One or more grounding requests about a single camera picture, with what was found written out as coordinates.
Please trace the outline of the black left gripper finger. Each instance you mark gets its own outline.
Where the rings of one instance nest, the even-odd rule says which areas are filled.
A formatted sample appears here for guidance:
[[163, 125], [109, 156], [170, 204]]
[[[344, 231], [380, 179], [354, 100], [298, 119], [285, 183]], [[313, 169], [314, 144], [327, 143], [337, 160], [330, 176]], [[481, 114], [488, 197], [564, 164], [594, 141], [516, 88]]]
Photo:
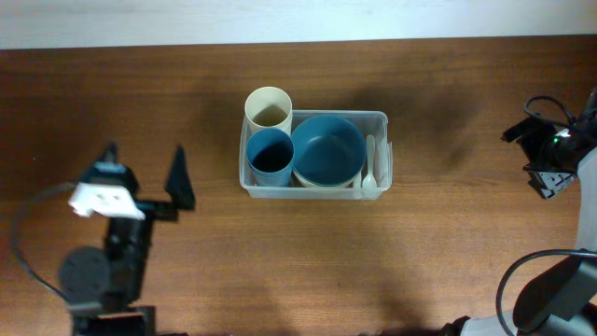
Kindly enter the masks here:
[[118, 145], [115, 142], [107, 145], [78, 182], [124, 187], [130, 194], [136, 194], [139, 190], [139, 183], [132, 169], [118, 161]]
[[173, 205], [180, 210], [194, 210], [196, 198], [187, 171], [185, 150], [178, 146], [165, 183], [165, 191], [171, 196]]

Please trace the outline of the blue cup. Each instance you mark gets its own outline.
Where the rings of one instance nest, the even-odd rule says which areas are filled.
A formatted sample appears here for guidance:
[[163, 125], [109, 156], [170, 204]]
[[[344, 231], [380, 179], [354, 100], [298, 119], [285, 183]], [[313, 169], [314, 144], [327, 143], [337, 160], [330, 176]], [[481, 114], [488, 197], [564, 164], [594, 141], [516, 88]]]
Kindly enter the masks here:
[[288, 187], [295, 159], [290, 136], [275, 128], [253, 134], [245, 147], [245, 157], [260, 187]]

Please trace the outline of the cream cup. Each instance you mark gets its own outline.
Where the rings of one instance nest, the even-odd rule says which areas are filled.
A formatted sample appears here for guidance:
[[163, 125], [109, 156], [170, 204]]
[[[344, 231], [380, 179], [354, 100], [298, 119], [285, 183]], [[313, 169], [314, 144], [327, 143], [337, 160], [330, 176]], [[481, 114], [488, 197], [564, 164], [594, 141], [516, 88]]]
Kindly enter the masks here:
[[277, 87], [262, 87], [249, 94], [244, 114], [251, 133], [266, 128], [291, 134], [293, 106], [289, 95]]

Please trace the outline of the blue bowl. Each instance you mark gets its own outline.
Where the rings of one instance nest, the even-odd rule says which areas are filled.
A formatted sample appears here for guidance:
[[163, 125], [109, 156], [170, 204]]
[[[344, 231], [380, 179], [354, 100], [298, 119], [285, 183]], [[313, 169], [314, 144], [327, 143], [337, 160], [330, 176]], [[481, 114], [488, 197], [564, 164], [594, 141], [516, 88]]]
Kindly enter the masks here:
[[298, 166], [365, 164], [365, 136], [348, 119], [321, 115], [301, 122], [292, 132], [294, 168]]

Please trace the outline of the white plastic fork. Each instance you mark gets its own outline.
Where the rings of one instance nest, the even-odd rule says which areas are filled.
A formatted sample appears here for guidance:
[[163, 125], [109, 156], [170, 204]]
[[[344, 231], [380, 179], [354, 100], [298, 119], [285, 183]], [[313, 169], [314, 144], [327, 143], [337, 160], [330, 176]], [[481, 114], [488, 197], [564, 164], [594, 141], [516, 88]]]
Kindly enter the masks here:
[[355, 200], [362, 198], [362, 173], [359, 172], [353, 181], [353, 197]]

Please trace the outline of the white plastic spoon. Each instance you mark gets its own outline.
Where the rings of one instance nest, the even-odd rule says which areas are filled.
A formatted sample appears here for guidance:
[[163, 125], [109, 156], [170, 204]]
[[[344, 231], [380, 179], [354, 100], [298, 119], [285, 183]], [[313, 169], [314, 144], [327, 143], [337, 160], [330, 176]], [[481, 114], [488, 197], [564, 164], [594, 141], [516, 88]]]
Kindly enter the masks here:
[[362, 181], [362, 188], [366, 190], [375, 189], [377, 182], [374, 177], [374, 159], [375, 159], [375, 137], [372, 134], [368, 134], [366, 137], [367, 142], [367, 174]]

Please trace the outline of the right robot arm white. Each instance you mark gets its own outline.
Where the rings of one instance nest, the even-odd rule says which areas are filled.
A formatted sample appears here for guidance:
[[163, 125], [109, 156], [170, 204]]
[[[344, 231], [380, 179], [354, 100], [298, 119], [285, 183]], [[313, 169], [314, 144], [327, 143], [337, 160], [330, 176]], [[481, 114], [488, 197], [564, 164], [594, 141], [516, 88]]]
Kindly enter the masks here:
[[[576, 242], [571, 249], [547, 249], [516, 260], [504, 273], [495, 294], [492, 317], [463, 316], [446, 324], [442, 335], [596, 335], [596, 96], [590, 95], [578, 116], [547, 119], [523, 108], [525, 120], [507, 129], [502, 139], [519, 144], [528, 159], [530, 185], [549, 200], [577, 181], [581, 205]], [[544, 257], [561, 261], [531, 280], [512, 311], [502, 299], [507, 281], [524, 263]]]

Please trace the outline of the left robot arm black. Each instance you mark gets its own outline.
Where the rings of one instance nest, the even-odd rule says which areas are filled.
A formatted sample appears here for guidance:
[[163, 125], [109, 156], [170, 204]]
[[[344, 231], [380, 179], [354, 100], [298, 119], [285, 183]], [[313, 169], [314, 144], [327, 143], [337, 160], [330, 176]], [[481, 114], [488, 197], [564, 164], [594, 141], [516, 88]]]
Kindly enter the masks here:
[[175, 222], [192, 211], [196, 199], [185, 151], [178, 147], [166, 180], [169, 201], [139, 200], [132, 169], [118, 162], [118, 146], [109, 144], [76, 182], [69, 200], [81, 217], [108, 219], [101, 248], [71, 251], [59, 270], [75, 335], [154, 335], [156, 309], [134, 306], [141, 296], [154, 224]]

